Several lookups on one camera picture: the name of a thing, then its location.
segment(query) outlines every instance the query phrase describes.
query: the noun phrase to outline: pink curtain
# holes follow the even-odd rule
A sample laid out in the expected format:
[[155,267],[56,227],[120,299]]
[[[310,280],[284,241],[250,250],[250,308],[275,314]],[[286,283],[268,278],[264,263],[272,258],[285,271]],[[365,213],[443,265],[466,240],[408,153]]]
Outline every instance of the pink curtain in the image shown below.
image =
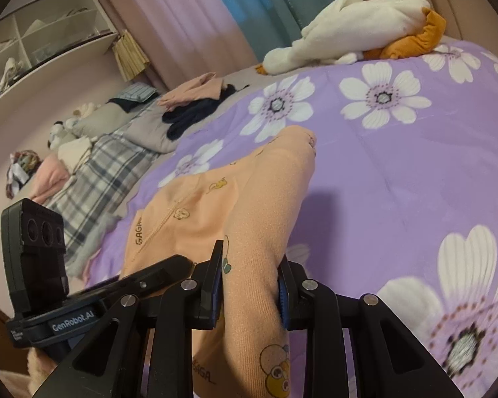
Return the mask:
[[221,0],[110,0],[162,81],[173,89],[203,73],[257,64]]

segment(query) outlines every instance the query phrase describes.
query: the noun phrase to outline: white shelf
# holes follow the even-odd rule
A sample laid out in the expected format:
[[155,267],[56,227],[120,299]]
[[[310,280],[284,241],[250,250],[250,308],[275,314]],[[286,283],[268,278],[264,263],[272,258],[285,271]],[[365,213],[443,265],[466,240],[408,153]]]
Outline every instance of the white shelf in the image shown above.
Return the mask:
[[[40,27],[30,29],[36,20]],[[116,36],[97,0],[38,0],[1,19],[0,43],[15,42],[0,51],[0,79],[9,58],[22,61],[24,76],[0,94],[0,124],[57,76],[106,52]]]
[[97,10],[86,10],[47,24],[22,37],[22,43],[35,66],[70,46],[99,36],[101,31],[107,29]]
[[19,33],[21,36],[26,34],[28,28],[34,21],[39,20],[46,24],[51,24],[64,18],[73,10],[86,8],[87,10],[96,10],[96,4],[93,0],[39,0],[35,3],[21,8],[15,12]]
[[22,61],[24,65],[24,71],[31,68],[27,55],[24,55],[24,53],[22,52],[20,42],[16,41],[0,52],[0,79],[2,78],[2,74],[4,73],[6,61],[11,57],[16,61]]

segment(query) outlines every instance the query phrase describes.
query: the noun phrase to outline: wall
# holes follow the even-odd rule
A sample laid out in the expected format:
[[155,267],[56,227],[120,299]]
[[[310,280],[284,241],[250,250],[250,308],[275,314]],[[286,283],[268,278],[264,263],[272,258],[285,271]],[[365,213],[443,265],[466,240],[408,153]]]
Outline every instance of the wall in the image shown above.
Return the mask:
[[[6,197],[9,153],[34,150],[43,159],[49,153],[48,134],[57,120],[65,120],[83,103],[105,103],[125,86],[112,52],[71,70],[26,100],[0,127],[0,214],[11,204]],[[13,315],[9,301],[0,241],[0,309]]]

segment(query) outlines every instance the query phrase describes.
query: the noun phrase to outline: screw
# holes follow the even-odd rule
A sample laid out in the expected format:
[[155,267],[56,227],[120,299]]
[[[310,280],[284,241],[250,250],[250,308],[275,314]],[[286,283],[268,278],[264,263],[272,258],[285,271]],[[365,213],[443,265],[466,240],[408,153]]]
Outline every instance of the screw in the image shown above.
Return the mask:
[[193,279],[185,280],[181,283],[181,287],[183,288],[183,290],[192,290],[195,289],[197,286],[198,282]]
[[131,305],[134,305],[135,302],[136,297],[134,295],[122,296],[122,299],[120,299],[120,304],[122,304],[124,307],[130,307]]
[[306,290],[315,290],[317,289],[317,281],[316,280],[304,280],[303,288]]
[[378,304],[379,299],[375,295],[365,295],[363,297],[363,301],[367,305],[376,305],[376,304]]

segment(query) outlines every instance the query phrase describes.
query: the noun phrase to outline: purple bedsheet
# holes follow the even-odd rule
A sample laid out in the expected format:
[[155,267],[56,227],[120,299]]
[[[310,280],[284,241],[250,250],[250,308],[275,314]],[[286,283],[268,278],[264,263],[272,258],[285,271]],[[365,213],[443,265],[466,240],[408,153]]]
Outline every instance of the purple bedsheet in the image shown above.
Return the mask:
[[[316,133],[317,157],[292,256],[336,293],[378,293],[465,396],[482,396],[498,376],[498,59],[471,43],[316,68],[243,98],[144,178],[89,284],[120,271],[159,183],[225,166],[294,123]],[[296,395],[303,354],[294,337]]]

